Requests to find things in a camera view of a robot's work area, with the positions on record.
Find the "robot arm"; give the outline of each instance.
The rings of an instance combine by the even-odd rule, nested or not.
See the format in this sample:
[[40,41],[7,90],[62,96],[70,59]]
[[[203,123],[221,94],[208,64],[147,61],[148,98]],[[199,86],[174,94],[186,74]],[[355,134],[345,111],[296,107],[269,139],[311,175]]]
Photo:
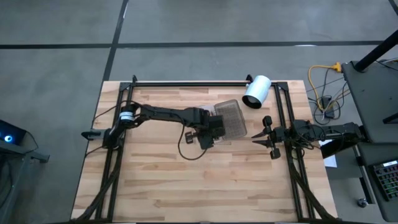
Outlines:
[[253,141],[272,149],[271,158],[280,157],[279,149],[275,143],[290,141],[294,147],[303,147],[313,141],[332,140],[321,147],[324,158],[337,152],[352,147],[360,141],[366,141],[366,135],[357,124],[346,123],[334,126],[317,126],[309,121],[295,120],[289,129],[284,127],[271,128],[272,120],[270,116],[265,116],[262,120],[264,129],[261,133],[252,138],[259,138],[268,135],[267,140]]
[[202,149],[213,147],[214,139],[225,135],[222,116],[210,116],[208,110],[202,108],[175,110],[133,103],[122,107],[116,124],[105,131],[103,147],[107,149],[118,147],[118,139],[125,130],[136,128],[151,119],[178,122],[188,128],[194,128],[196,133],[187,133],[185,138],[187,143],[192,143],[192,139],[197,137]]

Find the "black stand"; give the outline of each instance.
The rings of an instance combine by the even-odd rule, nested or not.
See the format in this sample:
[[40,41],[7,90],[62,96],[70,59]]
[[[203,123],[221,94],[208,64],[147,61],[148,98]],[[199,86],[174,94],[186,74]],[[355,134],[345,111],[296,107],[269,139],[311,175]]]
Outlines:
[[8,219],[11,215],[12,209],[19,193],[19,189],[21,187],[23,173],[27,170],[30,159],[37,159],[41,163],[49,161],[49,155],[41,154],[39,152],[36,152],[36,150],[30,151],[28,149],[25,149],[24,147],[0,141],[0,152],[10,153],[13,156],[16,156],[16,159],[21,160],[19,167],[17,169],[14,169],[13,173],[11,174],[13,176],[12,188],[6,201],[4,202],[4,205],[0,209],[0,223],[9,223]]
[[370,53],[367,54],[364,58],[358,61],[354,68],[357,72],[362,72],[365,70],[370,64],[375,62],[379,57],[383,56],[387,51],[393,48],[398,43],[398,30],[396,30],[393,34],[391,34],[383,43],[378,45],[375,49],[373,49]]

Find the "butcher block tabletop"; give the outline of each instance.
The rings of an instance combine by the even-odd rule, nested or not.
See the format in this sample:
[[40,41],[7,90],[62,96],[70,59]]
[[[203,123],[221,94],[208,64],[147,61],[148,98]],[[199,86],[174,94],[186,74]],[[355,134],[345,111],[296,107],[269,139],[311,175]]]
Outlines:
[[[295,119],[312,121],[304,82],[287,83]],[[119,84],[104,82],[96,114],[116,104]],[[167,108],[184,109],[235,99],[243,112],[248,134],[215,145],[197,161],[186,161],[177,149],[182,131],[180,123],[146,121],[138,128],[128,130],[113,221],[297,221],[284,145],[277,145],[281,157],[272,160],[270,149],[251,142],[251,136],[264,128],[262,118],[265,115],[272,117],[272,128],[280,126],[275,91],[273,88],[269,90],[266,101],[258,110],[241,101],[245,91],[245,87],[134,87],[132,100]],[[283,91],[281,94],[288,119]],[[110,128],[113,116],[114,110],[100,116],[93,128]],[[87,151],[101,143],[102,140],[91,141]],[[181,150],[187,157],[196,157],[202,152],[197,140],[186,144],[183,139]],[[106,149],[99,149],[85,158],[71,218],[80,216],[98,193],[105,159]],[[304,161],[312,192],[336,217],[321,151],[306,149]],[[109,196],[110,190],[105,198],[103,216],[106,216]],[[304,217],[308,217],[301,190],[300,199]]]

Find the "black metal frame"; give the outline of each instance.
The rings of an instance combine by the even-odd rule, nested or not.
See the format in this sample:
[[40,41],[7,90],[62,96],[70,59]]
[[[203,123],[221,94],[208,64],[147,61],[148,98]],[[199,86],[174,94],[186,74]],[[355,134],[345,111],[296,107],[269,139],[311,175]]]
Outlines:
[[[182,86],[246,86],[247,84],[252,82],[252,78],[250,75],[246,78],[245,81],[215,81],[215,82],[140,82],[137,81],[137,78],[134,76],[132,82],[121,82],[119,86],[119,94],[118,94],[118,99],[116,102],[116,109],[115,109],[115,114],[114,114],[114,119],[113,119],[113,124],[117,121],[117,118],[120,113],[121,109],[121,102],[122,98],[124,95],[124,92],[128,92],[127,100],[132,99],[132,91],[133,88],[135,87],[153,87],[153,86],[162,86],[162,87],[182,87]],[[280,91],[282,90],[285,95],[286,99],[286,106],[287,106],[287,111],[289,114],[289,119],[290,122],[294,120],[294,112],[293,112],[293,107],[292,107],[292,102],[290,99],[290,94],[289,94],[289,86],[287,82],[272,82],[271,87],[274,88],[275,90],[275,95],[276,95],[276,102],[277,102],[277,107],[278,107],[278,113],[279,113],[279,119],[281,124],[284,127],[287,127],[286,122],[285,122],[285,116],[284,116],[284,109],[283,109],[283,104],[282,104],[282,98],[280,96]],[[103,172],[103,178],[101,182],[101,187],[103,187],[104,183],[109,179],[109,172],[111,169],[111,161],[112,161],[112,156],[113,152],[117,151],[116,155],[116,162],[115,162],[115,167],[121,165],[122,161],[122,156],[123,156],[123,146],[124,146],[124,138],[122,139],[121,147],[119,147],[117,150],[108,150],[106,154],[106,160],[105,160],[105,165],[104,165],[104,172]],[[287,155],[287,165],[289,168],[294,168],[294,161],[292,157],[292,146],[291,144],[285,142],[285,151]],[[300,170],[300,175],[302,176],[303,181],[305,182],[306,185],[308,185],[308,179],[307,179],[307,173],[305,171],[305,166],[304,166],[304,160],[302,155],[298,154],[297,155],[297,160],[298,160],[298,166]],[[96,214],[95,214],[95,219],[93,220],[82,220],[78,221],[79,223],[111,223],[113,219],[113,212],[114,212],[114,206],[116,202],[116,193],[118,189],[118,179],[119,179],[119,172],[117,173],[117,177],[115,178],[113,184],[112,184],[112,189],[111,189],[111,195],[110,195],[110,201],[109,201],[109,206],[108,206],[108,212],[106,218],[103,218],[102,216],[102,211],[103,211],[103,200],[102,202],[98,205],[96,209]],[[299,194],[299,189],[297,187],[296,181],[292,178],[292,174],[290,174],[290,180],[292,184],[292,191],[293,191],[293,196],[294,196],[294,204],[295,204],[295,210],[297,214],[297,220],[298,222],[303,220],[303,211],[302,211],[302,206],[301,206],[301,201],[300,201],[300,194]],[[309,202],[309,199],[306,198],[306,204],[307,204],[307,209],[308,209],[308,216],[309,219],[315,219],[315,213],[313,206]]]
[[46,163],[49,161],[50,155],[39,153],[36,150],[40,149],[37,148],[32,151],[22,146],[17,146],[14,144],[6,143],[4,141],[0,141],[0,152],[20,155],[20,157],[16,157],[15,159],[22,160],[18,169],[16,171],[14,170],[13,174],[11,174],[12,176],[14,176],[14,180],[12,182],[11,191],[9,192],[9,195],[4,202],[3,207],[0,209],[0,223],[8,223],[9,221],[9,217],[11,216],[12,209],[18,197],[23,175],[28,168],[30,159],[37,159],[38,161],[40,161],[40,163]]

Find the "wire bundle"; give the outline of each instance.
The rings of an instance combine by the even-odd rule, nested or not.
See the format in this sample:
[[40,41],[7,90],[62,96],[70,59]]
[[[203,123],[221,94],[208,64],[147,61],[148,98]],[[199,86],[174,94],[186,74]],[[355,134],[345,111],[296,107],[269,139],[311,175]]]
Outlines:
[[[311,75],[310,75],[311,73],[310,73],[310,70],[309,70],[309,71],[308,71],[308,80],[310,81],[310,84],[311,84],[311,86],[312,86],[312,89],[311,89],[311,90],[307,90],[307,92],[314,91],[314,94],[315,94],[315,96],[316,96],[316,99],[315,99],[315,100],[308,97],[308,99],[310,100],[310,103],[315,103],[315,104],[316,104],[315,111],[314,111],[313,114],[312,114],[313,117],[314,117],[315,122],[316,122],[317,124],[319,124],[319,125],[326,125],[326,124],[330,123],[330,121],[331,121],[332,119],[339,119],[339,118],[340,118],[340,116],[341,116],[341,108],[344,106],[344,103],[345,103],[344,97],[347,96],[347,95],[349,95],[349,94],[351,94],[351,93],[349,92],[349,90],[345,90],[345,86],[346,86],[346,84],[347,84],[347,83],[345,83],[345,84],[343,85],[342,89],[339,90],[339,91],[337,91],[336,94],[335,94],[334,96],[331,96],[331,95],[324,95],[324,93],[325,93],[325,88],[326,88],[327,85],[329,85],[329,84],[331,84],[331,83],[333,83],[333,82],[337,82],[338,80],[343,79],[343,77],[342,77],[342,78],[338,78],[338,79],[336,79],[336,80],[334,80],[334,81],[332,81],[332,82],[326,83],[326,79],[327,79],[329,70],[334,69],[334,68],[333,68],[333,67],[328,67],[328,66],[321,67],[321,68],[327,68],[326,73],[325,73],[325,80],[324,80],[324,82],[323,82],[323,85],[322,85],[322,86],[318,86],[318,87],[314,87],[314,85],[312,84],[312,81],[311,81]],[[322,90],[321,96],[319,97],[318,92],[317,92],[317,89],[318,89],[318,88],[321,88],[321,87],[323,87],[323,90]],[[325,108],[323,108],[323,106],[322,106],[321,103],[320,103],[320,100],[321,100],[323,97],[330,97],[330,99],[331,99],[330,102],[329,102],[329,104],[328,104]],[[338,102],[338,100],[340,100],[340,99],[343,100],[342,104],[340,104],[340,103]],[[338,116],[337,116],[337,118],[330,118],[328,121],[322,122],[323,120],[325,120],[325,118],[326,118],[325,115],[326,115],[326,113],[328,112],[328,110],[331,109],[331,108],[333,108],[334,105],[337,105],[337,107],[338,107],[337,109],[333,110],[333,111],[338,111]],[[319,120],[318,120],[318,116],[322,116],[322,121],[319,121]]]

